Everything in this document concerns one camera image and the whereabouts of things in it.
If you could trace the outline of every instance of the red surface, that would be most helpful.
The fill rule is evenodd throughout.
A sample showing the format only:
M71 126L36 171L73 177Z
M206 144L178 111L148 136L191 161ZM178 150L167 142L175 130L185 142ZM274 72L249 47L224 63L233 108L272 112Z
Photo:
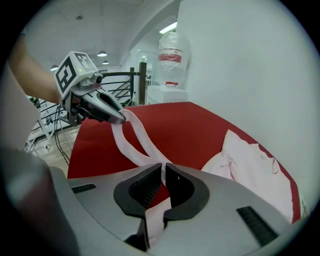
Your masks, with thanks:
M141 120L154 145L174 164L201 170L209 159L221 151L228 129L250 144L257 143L233 124L191 102L135 106L130 110ZM138 151L146 155L129 122L123 124L123 133ZM260 149L272 157L265 148L260 146ZM300 219L298 187L279 165L290 180L292 222L295 222ZM73 146L68 179L112 174L135 167L118 150L110 123L92 119L82 123ZM168 197L166 187L161 185L150 207Z
M181 63L181 55L178 54L169 54L169 53L163 53L160 54L158 57L158 61L162 62L162 61L170 61L170 62L177 62L177 63Z

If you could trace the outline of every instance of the pink cloth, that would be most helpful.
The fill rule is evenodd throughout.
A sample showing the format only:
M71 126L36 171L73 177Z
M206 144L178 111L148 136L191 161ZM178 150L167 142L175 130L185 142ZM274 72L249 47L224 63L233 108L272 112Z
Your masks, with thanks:
M161 180L166 185L166 163L172 163L167 159L159 149L152 143L143 124L138 117L128 109L122 109L120 112L125 116L125 120L130 122L135 135L137 136L144 151L149 155L144 155L135 149L125 138L122 130L122 124L111 124L112 133L119 151L130 159L137 166L146 166L162 163Z
M248 144L228 130L221 153L211 158L202 171L234 180L267 201L292 223L293 202L290 181L277 160Z

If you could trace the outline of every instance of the ceiling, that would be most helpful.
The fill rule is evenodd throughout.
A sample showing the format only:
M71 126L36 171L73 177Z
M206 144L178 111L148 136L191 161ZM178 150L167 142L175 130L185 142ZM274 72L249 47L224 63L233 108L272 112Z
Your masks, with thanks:
M145 1L52 0L27 25L27 49L46 70L59 65L69 51L86 52L97 67L105 60L119 65L135 11ZM102 50L107 57L97 57Z

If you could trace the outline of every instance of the black vent slot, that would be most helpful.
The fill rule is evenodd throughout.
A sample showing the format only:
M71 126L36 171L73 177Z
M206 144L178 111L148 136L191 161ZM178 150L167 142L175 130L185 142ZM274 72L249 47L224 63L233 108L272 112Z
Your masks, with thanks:
M263 247L276 239L278 235L250 206L236 210L258 243Z
M96 188L96 186L93 185L92 183L90 183L90 184L81 185L81 186L74 186L71 189L72 189L73 193L77 194L77 193L92 190L95 188Z
M149 207L160 188L159 171L149 173L129 187L129 195L145 208Z

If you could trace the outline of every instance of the white wall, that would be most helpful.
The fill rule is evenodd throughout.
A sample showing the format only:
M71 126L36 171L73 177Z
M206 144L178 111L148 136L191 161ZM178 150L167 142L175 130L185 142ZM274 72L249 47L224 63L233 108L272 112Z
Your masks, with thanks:
M129 52L156 25L164 19L176 15L180 0L148 0L134 13L135 20L130 25L126 39L123 41L120 64L128 58Z
M113 73L113 72L121 72L122 67L119 66L109 66L109 65L103 65L98 68L99 70L108 70L108 73Z
M148 52L148 53L154 53L157 54L159 51L159 40L161 38L161 34L159 33L159 30L152 29L150 32L148 32L130 51L128 57L122 62L122 71L123 72L129 72L130 68L133 67L136 72L139 71L139 63L141 62L141 59L139 56L138 51ZM148 57L147 61L147 68L152 68L152 58ZM134 77L134 91L135 94L133 95L133 101L136 102L138 100L138 82L139 77Z
M302 26L277 1L183 0L177 30L191 45L190 100L261 143L313 208L320 181L320 58Z
M107 52L110 65L119 65L122 44L130 32L141 0L52 0L27 26L29 53L49 70L70 51L86 52L97 67L98 52Z

